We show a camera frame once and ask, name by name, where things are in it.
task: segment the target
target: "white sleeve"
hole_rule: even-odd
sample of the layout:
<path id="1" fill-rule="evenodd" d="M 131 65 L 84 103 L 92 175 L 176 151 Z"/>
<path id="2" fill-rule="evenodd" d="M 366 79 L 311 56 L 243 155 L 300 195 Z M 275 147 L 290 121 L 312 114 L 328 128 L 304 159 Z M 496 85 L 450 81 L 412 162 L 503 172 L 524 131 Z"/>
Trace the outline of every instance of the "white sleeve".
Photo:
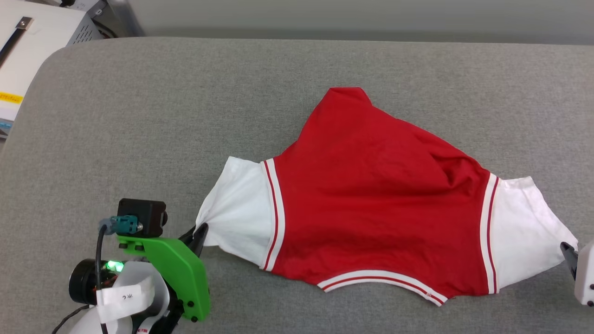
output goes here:
<path id="1" fill-rule="evenodd" d="M 531 177 L 500 180 L 491 214 L 498 290 L 563 262 L 562 241 L 577 250 L 576 237 L 546 205 Z"/>
<path id="2" fill-rule="evenodd" d="M 229 157 L 196 218 L 196 227 L 208 223 L 204 245 L 260 265 L 272 228 L 267 184 L 259 163 Z"/>

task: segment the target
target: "white paper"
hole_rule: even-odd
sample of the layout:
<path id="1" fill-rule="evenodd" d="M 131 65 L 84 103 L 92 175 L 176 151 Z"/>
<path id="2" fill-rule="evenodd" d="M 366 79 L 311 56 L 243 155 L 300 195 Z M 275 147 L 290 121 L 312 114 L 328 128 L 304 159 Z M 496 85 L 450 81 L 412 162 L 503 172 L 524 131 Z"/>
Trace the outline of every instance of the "white paper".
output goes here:
<path id="1" fill-rule="evenodd" d="M 101 289 L 97 291 L 97 301 L 103 300 L 103 305 L 97 305 L 99 319 L 101 323 L 107 323 L 142 312 L 153 303 L 153 299 L 152 276 L 135 285 Z"/>

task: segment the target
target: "green bracket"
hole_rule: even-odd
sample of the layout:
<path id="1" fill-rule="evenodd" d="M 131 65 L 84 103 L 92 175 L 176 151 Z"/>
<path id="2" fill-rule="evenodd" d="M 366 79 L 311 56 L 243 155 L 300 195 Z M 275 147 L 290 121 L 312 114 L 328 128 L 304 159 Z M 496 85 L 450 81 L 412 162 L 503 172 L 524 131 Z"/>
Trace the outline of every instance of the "green bracket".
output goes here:
<path id="1" fill-rule="evenodd" d="M 134 238 L 118 235 L 120 244 L 128 244 L 127 254 L 144 256 L 184 301 L 184 318 L 203 321 L 210 312 L 206 270 L 202 261 L 178 239 Z"/>

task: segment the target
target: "gray table surface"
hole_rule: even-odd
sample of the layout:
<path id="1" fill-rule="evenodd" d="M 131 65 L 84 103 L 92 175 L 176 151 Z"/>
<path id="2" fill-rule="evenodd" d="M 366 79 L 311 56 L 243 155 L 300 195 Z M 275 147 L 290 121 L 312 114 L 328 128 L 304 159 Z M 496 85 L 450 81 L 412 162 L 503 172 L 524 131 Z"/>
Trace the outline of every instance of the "gray table surface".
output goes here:
<path id="1" fill-rule="evenodd" d="M 533 176 L 581 245 L 594 238 L 594 48 L 587 46 L 142 38 L 52 55 L 0 159 L 2 333 L 49 333 L 78 307 L 72 268 L 122 197 L 163 200 L 165 236 L 193 226 L 228 156 L 293 142 L 329 87 L 386 112 L 502 178 Z M 176 333 L 588 333 L 564 265 L 438 308 L 394 286 L 325 294 L 218 248 L 203 253 L 204 323 Z M 104 258 L 121 259 L 114 238 Z M 64 333 L 73 325 L 68 323 Z"/>

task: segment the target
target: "green led light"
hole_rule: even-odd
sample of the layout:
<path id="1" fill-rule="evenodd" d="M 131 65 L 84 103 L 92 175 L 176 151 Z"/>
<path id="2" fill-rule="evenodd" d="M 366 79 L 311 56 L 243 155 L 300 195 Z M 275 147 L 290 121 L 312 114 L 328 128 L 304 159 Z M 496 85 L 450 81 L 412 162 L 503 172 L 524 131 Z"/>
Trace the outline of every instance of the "green led light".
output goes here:
<path id="1" fill-rule="evenodd" d="M 105 267 L 109 270 L 114 270 L 117 272 L 121 272 L 124 268 L 124 264 L 122 262 L 117 261 L 108 261 Z"/>

